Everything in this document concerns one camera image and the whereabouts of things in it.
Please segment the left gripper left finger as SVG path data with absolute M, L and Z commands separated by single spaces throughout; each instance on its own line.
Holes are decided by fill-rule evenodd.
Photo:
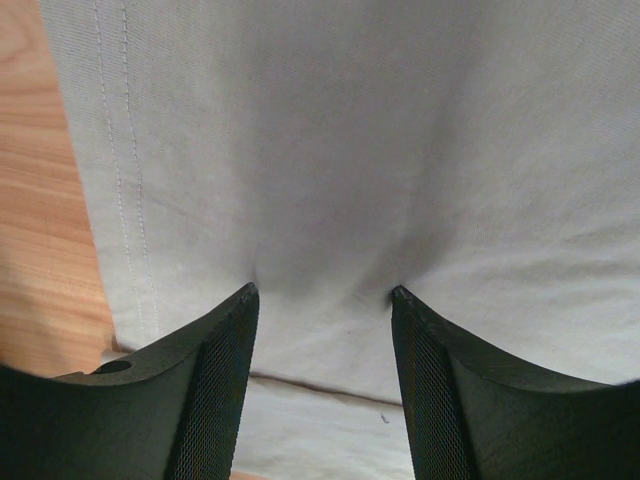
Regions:
M 247 284 L 92 373 L 1 369 L 5 479 L 227 479 L 259 315 Z

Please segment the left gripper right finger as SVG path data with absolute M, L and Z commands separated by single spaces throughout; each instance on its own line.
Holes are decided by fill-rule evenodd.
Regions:
M 606 385 L 518 358 L 404 287 L 392 337 L 418 479 L 635 479 L 639 385 Z

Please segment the beige t shirt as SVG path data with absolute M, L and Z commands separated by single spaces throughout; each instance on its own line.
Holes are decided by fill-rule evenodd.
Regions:
M 390 291 L 639 376 L 635 1 L 44 1 L 118 343 L 260 292 L 235 469 L 409 479 Z

